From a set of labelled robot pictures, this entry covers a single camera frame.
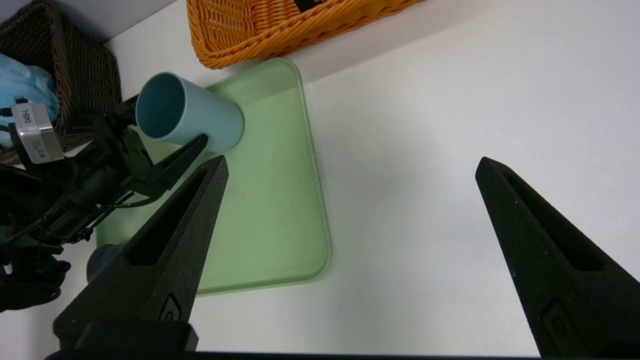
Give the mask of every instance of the green tray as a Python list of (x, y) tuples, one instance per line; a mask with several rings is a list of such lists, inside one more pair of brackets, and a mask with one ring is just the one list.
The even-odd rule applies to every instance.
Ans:
[[(224, 153), (229, 180), (198, 294), (317, 279), (332, 249), (298, 70), (289, 60), (272, 59), (208, 90), (238, 105), (244, 134)], [(179, 148), (142, 138), (154, 163)], [(173, 189), (213, 157), (201, 154)], [(170, 193), (148, 206), (114, 211), (97, 228), (98, 246), (129, 241)]]

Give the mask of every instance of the white table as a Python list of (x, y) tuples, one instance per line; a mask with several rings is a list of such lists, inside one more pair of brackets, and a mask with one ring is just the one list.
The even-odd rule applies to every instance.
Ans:
[[(312, 284), (197, 298), (198, 349), (535, 356), (474, 180), (481, 156), (640, 277), (639, 10), (430, 0), (290, 55), (321, 153), (332, 264)], [(108, 46), (124, 97), (157, 72), (208, 85), (252, 64), (200, 65), (183, 1)], [(66, 297), (16, 325), (45, 344), (37, 354), (55, 346), (38, 326), (84, 286), (92, 249), (69, 247)]]

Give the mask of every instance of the brown wicker basket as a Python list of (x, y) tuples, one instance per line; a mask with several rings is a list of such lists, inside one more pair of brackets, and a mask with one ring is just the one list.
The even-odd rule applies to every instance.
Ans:
[[(53, 0), (34, 0), (0, 24), (0, 53), (51, 74), (60, 114), (54, 126), (65, 151), (93, 138), (92, 120), (122, 101), (115, 58), (75, 27)], [(13, 149), (0, 163), (15, 163)]]

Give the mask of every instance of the blue cloth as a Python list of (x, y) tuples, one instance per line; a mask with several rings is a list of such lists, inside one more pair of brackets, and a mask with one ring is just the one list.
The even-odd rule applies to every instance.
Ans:
[[(0, 108), (10, 108), (18, 96), (26, 97), (29, 102), (45, 104), (52, 122), (58, 117), (56, 84), (51, 75), (43, 68), (26, 66), (0, 54)], [(1, 125), (11, 122), (12, 117), (0, 117)], [(0, 131), (0, 144), (11, 145), (6, 131)]]

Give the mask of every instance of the cup rim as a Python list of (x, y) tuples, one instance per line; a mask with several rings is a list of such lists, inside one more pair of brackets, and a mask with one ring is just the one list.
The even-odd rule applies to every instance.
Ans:
[[(182, 113), (180, 114), (180, 119), (178, 120), (178, 123), (173, 127), (173, 129), (164, 136), (160, 136), (160, 137), (154, 137), (154, 136), (150, 136), (149, 134), (147, 134), (147, 132), (142, 128), (142, 126), (140, 126), (140, 121), (138, 120), (140, 117), (138, 116), (138, 103), (140, 102), (140, 95), (142, 94), (142, 92), (145, 90), (145, 87), (147, 87), (147, 85), (155, 78), (157, 78), (160, 75), (171, 75), (173, 76), (175, 79), (178, 80), (178, 82), (180, 83), (180, 86), (182, 87), (182, 95), (184, 96), (184, 106), (182, 107)], [(187, 88), (184, 85), (184, 80), (176, 75), (173, 72), (170, 71), (163, 71), (163, 72), (158, 72), (156, 75), (153, 75), (151, 78), (149, 78), (149, 80), (147, 80), (147, 82), (142, 86), (142, 89), (140, 90), (140, 92), (138, 93), (138, 98), (136, 99), (136, 125), (138, 126), (138, 129), (140, 129), (140, 131), (142, 131), (142, 133), (153, 140), (165, 140), (168, 139), (169, 137), (171, 137), (173, 134), (175, 134), (175, 132), (178, 130), (178, 128), (180, 128), (180, 125), (182, 124), (182, 121), (184, 120), (184, 114), (187, 112)]]

